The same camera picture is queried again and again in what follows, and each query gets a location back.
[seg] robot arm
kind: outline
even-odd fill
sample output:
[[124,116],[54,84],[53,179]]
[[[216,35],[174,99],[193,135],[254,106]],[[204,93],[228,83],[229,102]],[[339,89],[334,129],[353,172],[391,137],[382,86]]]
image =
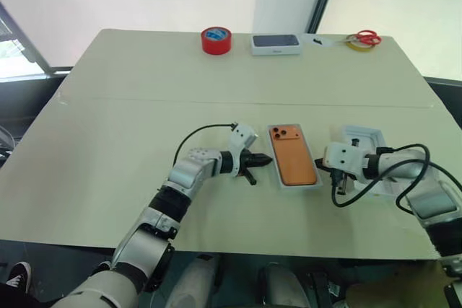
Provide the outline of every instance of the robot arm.
[[89,277],[55,308],[129,308],[136,307],[141,291],[156,290],[173,256],[174,239],[194,196],[206,179],[220,173],[244,175],[251,185],[256,181],[249,167],[269,164],[265,154],[252,154],[248,147],[256,140],[255,131],[236,126],[229,151],[192,149],[178,161],[168,179],[115,250],[111,270]]
[[[322,164],[320,161],[317,164],[331,172],[335,189],[339,184],[339,179],[334,178],[336,173],[363,183],[384,173],[390,179],[412,181],[422,170],[423,158],[421,151],[413,149],[385,149],[370,153],[357,146],[333,142],[326,148]],[[404,161],[408,163],[392,169]],[[406,194],[406,200],[442,256],[440,262],[448,276],[462,277],[462,198],[449,184],[439,179],[436,167],[442,169],[430,162],[425,176]]]

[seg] table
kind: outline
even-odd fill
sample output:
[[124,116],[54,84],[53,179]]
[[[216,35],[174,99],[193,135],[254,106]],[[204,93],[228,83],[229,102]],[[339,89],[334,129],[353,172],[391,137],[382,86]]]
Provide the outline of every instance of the table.
[[[116,30],[97,36],[0,170],[0,238],[115,247],[161,186],[181,139],[208,123],[251,124],[261,135],[252,150],[265,153],[266,125],[300,123],[315,157],[338,139],[341,125],[379,128],[390,146],[427,144],[432,159],[462,179],[460,129],[391,38],[377,47],[385,52],[382,61],[375,56],[379,50],[351,55],[343,46],[310,44],[303,56],[251,57],[240,52],[248,35],[235,35],[228,56],[212,57],[193,45],[192,52],[184,50],[194,37],[198,35]],[[148,59],[147,38],[154,60]],[[171,40],[179,44],[181,38],[184,45],[178,51],[159,49]],[[328,59],[330,49],[336,64],[319,63]],[[196,62],[190,54],[200,58]],[[368,69],[357,68],[358,57]],[[169,77],[165,67],[172,59],[178,63],[170,64]],[[305,59],[316,66],[310,74],[303,68]],[[297,62],[297,69],[286,62],[290,60]],[[281,73],[279,63],[291,69],[286,79],[275,77]],[[344,73],[334,76],[338,65]],[[126,66],[131,66],[131,75]],[[376,66],[379,81],[372,80],[371,66]],[[229,81],[230,69],[236,83]],[[325,70],[332,71],[330,83],[317,79],[328,76]],[[220,79],[217,71],[227,71],[227,78]],[[271,83],[265,83],[264,74]],[[306,100],[300,86],[311,86]],[[405,97],[403,88],[412,92]],[[255,101],[249,90],[258,93]],[[379,90],[396,93],[387,96]],[[208,129],[191,138],[185,150],[225,149],[228,134],[227,129]],[[207,181],[173,245],[204,252],[437,257],[417,220],[391,201],[364,197],[338,209],[330,201],[324,173],[324,188],[288,193],[278,188],[272,165],[252,172],[258,180],[253,187],[228,175]]]

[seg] black sneaker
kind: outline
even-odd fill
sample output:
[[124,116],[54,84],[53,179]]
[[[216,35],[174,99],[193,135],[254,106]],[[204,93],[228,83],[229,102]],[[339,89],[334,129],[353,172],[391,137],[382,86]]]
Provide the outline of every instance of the black sneaker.
[[110,261],[101,262],[101,264],[93,270],[92,276],[96,273],[103,272],[104,270],[110,270]]
[[13,266],[11,272],[8,276],[8,281],[5,283],[6,285],[13,286],[18,290],[21,290],[25,294],[29,292],[30,287],[30,265],[28,263],[17,263]]

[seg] red tape roll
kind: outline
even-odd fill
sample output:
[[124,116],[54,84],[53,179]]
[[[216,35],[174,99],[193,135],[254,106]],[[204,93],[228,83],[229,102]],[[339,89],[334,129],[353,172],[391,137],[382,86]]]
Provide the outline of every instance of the red tape roll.
[[225,54],[231,49],[231,32],[223,27],[210,27],[201,33],[202,49],[208,54]]

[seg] orange phone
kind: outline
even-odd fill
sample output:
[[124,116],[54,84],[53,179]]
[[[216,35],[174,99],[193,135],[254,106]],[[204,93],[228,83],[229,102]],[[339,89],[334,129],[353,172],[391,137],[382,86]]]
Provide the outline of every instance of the orange phone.
[[271,126],[269,137],[279,175],[285,185],[313,185],[316,172],[302,129],[296,125]]

